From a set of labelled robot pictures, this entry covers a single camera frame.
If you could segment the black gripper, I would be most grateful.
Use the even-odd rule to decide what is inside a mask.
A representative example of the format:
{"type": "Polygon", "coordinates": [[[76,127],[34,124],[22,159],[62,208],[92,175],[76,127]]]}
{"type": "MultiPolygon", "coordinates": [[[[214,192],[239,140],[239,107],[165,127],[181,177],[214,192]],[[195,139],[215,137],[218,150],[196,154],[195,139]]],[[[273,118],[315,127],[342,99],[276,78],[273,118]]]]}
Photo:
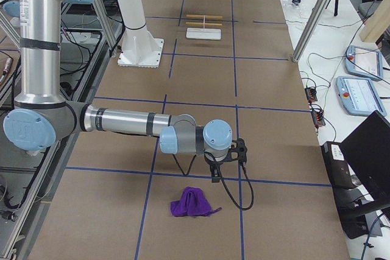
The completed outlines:
{"type": "Polygon", "coordinates": [[[219,183],[219,179],[223,178],[221,172],[221,165],[223,162],[218,162],[215,156],[210,152],[204,153],[205,162],[209,165],[210,173],[211,173],[211,182],[219,183]]]}

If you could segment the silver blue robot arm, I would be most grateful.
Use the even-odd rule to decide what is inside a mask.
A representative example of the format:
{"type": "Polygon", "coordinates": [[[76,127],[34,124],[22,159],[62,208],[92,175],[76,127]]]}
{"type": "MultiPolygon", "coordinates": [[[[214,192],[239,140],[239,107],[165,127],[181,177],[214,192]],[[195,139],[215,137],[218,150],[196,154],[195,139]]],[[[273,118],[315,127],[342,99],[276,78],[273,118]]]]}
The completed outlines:
{"type": "Polygon", "coordinates": [[[6,137],[23,150],[36,151],[78,132],[114,132],[156,137],[163,153],[203,156],[213,181],[232,161],[232,128],[215,119],[199,126],[192,116],[171,116],[98,108],[60,94],[61,4],[67,0],[19,0],[21,92],[3,122],[6,137]]]}

